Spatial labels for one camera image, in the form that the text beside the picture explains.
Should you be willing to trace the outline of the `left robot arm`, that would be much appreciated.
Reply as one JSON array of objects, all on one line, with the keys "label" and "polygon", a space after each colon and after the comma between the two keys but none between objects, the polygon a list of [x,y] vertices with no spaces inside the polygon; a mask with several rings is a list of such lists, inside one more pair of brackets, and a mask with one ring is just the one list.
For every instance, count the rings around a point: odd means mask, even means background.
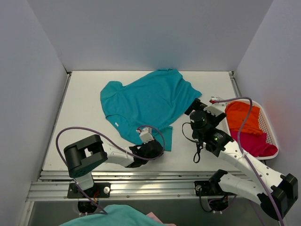
[{"label": "left robot arm", "polygon": [[127,147],[121,151],[113,145],[104,143],[99,135],[91,135],[64,148],[69,177],[78,183],[78,192],[83,197],[94,194],[95,183],[92,171],[103,163],[111,163],[125,168],[138,168],[150,159],[163,154],[163,147],[155,138],[147,143]]}]

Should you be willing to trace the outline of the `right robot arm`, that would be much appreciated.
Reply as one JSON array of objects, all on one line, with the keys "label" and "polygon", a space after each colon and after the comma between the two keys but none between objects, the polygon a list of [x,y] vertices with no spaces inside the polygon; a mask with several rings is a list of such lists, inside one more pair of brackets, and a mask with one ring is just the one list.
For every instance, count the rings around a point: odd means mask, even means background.
[{"label": "right robot arm", "polygon": [[254,203],[271,218],[282,221],[298,199],[298,179],[292,174],[281,174],[245,151],[240,140],[217,129],[226,113],[219,104],[220,98],[211,98],[206,105],[196,98],[185,111],[190,118],[191,142],[196,144],[196,156],[206,150],[233,165],[249,180],[240,179],[225,170],[216,171],[209,179],[209,189],[214,194],[232,193]]}]

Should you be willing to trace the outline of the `teal t-shirt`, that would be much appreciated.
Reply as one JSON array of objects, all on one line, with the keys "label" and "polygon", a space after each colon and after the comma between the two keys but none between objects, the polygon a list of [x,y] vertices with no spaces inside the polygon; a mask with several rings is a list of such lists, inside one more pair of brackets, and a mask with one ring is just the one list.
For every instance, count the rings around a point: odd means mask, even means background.
[{"label": "teal t-shirt", "polygon": [[176,69],[162,69],[128,85],[108,82],[100,92],[100,101],[106,120],[123,139],[140,144],[136,129],[150,125],[159,129],[152,135],[166,144],[166,151],[171,151],[171,124],[201,95]]}]

